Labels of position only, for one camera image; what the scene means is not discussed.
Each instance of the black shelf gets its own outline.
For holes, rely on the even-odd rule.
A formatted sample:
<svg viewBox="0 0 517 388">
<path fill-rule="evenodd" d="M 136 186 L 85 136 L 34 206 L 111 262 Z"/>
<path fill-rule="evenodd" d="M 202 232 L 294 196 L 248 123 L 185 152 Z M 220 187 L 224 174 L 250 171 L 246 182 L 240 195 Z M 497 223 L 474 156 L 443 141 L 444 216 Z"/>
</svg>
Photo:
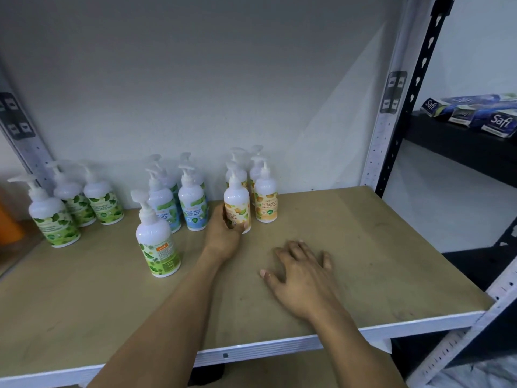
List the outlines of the black shelf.
<svg viewBox="0 0 517 388">
<path fill-rule="evenodd" d="M 514 140 L 440 122 L 421 112 L 411 115 L 404 138 L 517 188 L 517 144 Z"/>
<path fill-rule="evenodd" d="M 510 246 L 462 250 L 443 254 L 466 277 L 485 291 L 510 264 L 517 250 Z M 517 303 L 510 305 L 477 336 L 447 367 L 486 361 L 517 354 Z M 407 377 L 434 349 L 447 332 L 392 339 L 392 358 L 400 373 Z"/>
</svg>

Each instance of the blue box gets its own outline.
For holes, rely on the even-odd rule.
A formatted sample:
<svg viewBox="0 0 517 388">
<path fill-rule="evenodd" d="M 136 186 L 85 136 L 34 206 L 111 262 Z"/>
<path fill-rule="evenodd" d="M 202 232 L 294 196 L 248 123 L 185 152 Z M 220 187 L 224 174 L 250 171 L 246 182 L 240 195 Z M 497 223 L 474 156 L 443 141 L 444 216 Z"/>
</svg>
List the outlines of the blue box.
<svg viewBox="0 0 517 388">
<path fill-rule="evenodd" d="M 517 101 L 492 103 L 488 105 L 456 106 L 449 118 L 450 123 L 457 123 L 468 128 L 480 129 L 490 116 L 499 110 L 517 109 Z"/>
<path fill-rule="evenodd" d="M 517 94 L 505 93 L 505 94 L 487 94 L 487 95 L 475 95 L 468 97 L 450 97 L 434 99 L 428 98 L 420 108 L 430 117 L 440 117 L 440 119 L 447 120 L 454 109 L 460 105 L 468 104 L 492 104 L 504 101 L 515 101 L 517 100 Z"/>
<path fill-rule="evenodd" d="M 481 129 L 499 137 L 510 138 L 517 131 L 517 109 L 492 113 Z"/>
</svg>

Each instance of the metal shelf frame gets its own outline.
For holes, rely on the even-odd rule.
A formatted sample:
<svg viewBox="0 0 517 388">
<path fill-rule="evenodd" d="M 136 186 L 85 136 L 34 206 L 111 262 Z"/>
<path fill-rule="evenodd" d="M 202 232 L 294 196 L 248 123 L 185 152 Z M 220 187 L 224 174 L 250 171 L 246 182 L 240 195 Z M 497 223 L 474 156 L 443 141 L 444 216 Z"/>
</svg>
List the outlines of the metal shelf frame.
<svg viewBox="0 0 517 388">
<path fill-rule="evenodd" d="M 390 173 L 400 149 L 400 143 L 408 133 L 414 101 L 418 96 L 422 80 L 427 71 L 430 58 L 442 29 L 443 21 L 450 14 L 454 0 L 436 0 L 431 11 L 431 21 L 428 30 L 421 42 L 421 48 L 413 66 L 409 88 L 405 93 L 402 109 L 397 112 L 397 120 L 390 120 L 387 130 L 383 123 L 383 103 L 380 105 L 378 119 L 372 136 L 372 143 L 361 185 L 368 185 L 380 197 L 383 196 Z M 404 59 L 414 58 L 415 49 L 409 47 Z M 376 142 L 383 141 L 379 150 Z M 510 225 L 496 246 L 517 250 L 517 219 Z M 492 321 L 494 321 L 517 298 L 517 256 L 506 269 L 495 279 L 486 293 L 492 297 L 495 304 L 484 313 L 470 328 L 461 328 L 450 331 L 439 344 L 430 352 L 423 362 L 411 372 L 406 379 L 410 388 L 425 386 L 440 370 L 445 368 L 463 349 L 466 348 Z"/>
<path fill-rule="evenodd" d="M 397 158 L 400 143 L 408 130 L 414 102 L 418 96 L 443 22 L 449 15 L 453 3 L 454 0 L 405 1 L 386 78 L 385 90 L 380 102 L 360 183 L 370 186 L 381 197 Z M 3 115 L 0 116 L 0 129 L 25 169 L 37 176 L 38 182 L 43 188 L 49 192 L 52 191 L 53 182 L 48 169 L 45 167 L 45 164 L 52 160 L 52 156 L 8 83 L 8 79 L 1 71 L 0 112 L 3 112 Z M 517 220 L 502 235 L 497 243 L 498 245 L 516 243 L 514 226 L 517 226 Z M 407 379 L 411 388 L 421 387 L 429 382 L 437 372 L 444 368 L 515 300 L 517 287 L 514 286 L 514 283 L 517 283 L 517 259 L 514 259 L 492 286 L 488 288 L 488 295 L 493 297 L 496 303 L 486 313 L 469 316 L 446 316 L 443 319 L 419 322 L 420 324 L 412 322 L 412 324 L 406 326 L 371 327 L 361 330 L 361 332 L 368 340 L 384 340 L 452 329 L 453 331 L 449 332 Z M 470 328 L 455 329 L 465 326 L 470 326 Z M 321 348 L 319 339 L 316 335 L 311 335 L 302 338 L 200 351 L 195 365 L 233 362 L 319 348 Z M 77 383 L 86 386 L 102 366 L 92 365 L 36 375 L 3 378 L 0 379 L 0 386 L 46 388 Z"/>
</svg>

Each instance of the lower shelf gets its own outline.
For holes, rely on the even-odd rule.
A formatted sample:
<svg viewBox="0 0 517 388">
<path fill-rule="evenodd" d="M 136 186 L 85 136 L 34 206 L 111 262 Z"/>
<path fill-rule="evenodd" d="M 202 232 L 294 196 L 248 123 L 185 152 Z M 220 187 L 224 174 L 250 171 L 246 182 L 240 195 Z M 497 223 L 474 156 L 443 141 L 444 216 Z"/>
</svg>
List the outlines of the lower shelf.
<svg viewBox="0 0 517 388">
<path fill-rule="evenodd" d="M 515 258 L 509 247 L 492 247 L 443 254 L 465 276 L 485 291 Z M 510 305 L 448 367 L 486 361 L 517 353 L 517 303 Z M 405 378 L 440 342 L 447 331 L 392 339 L 392 358 Z"/>
</svg>

